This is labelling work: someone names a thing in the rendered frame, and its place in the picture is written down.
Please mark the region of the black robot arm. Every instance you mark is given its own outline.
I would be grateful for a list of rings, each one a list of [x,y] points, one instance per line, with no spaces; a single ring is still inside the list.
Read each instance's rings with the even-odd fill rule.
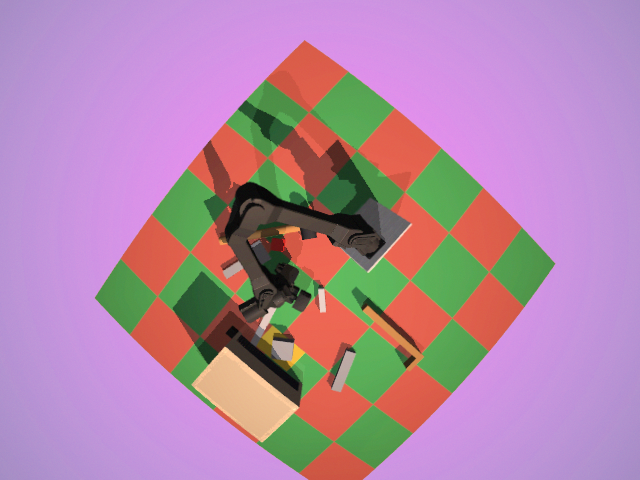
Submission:
[[[271,272],[259,262],[247,240],[259,224],[280,222],[325,234],[333,246],[344,249],[354,247],[368,259],[386,243],[360,214],[328,215],[282,200],[255,182],[241,185],[235,195],[225,235],[253,287],[254,298],[238,306],[249,324],[265,316],[269,307],[282,307],[287,298],[292,296],[289,288],[293,289],[299,274],[297,268],[278,263],[274,270],[277,276],[275,281],[283,285],[275,284]]]

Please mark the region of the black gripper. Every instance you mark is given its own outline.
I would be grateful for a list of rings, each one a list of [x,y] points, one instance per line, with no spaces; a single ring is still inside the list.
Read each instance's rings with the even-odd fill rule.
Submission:
[[[278,283],[276,280],[276,277],[274,274],[272,274],[273,280],[275,282],[275,284],[279,284],[279,285],[283,285]],[[289,288],[289,287],[288,287]],[[299,312],[304,312],[305,308],[307,307],[312,295],[311,293],[305,292],[303,290],[300,291],[300,289],[296,286],[293,287],[293,289],[290,289],[292,293],[292,296],[290,296],[289,298],[287,298],[286,302],[288,302],[289,304],[292,304],[293,301],[295,300],[295,302],[292,305],[292,308],[299,311]],[[300,292],[299,292],[300,291]],[[297,293],[299,292],[298,296]]]

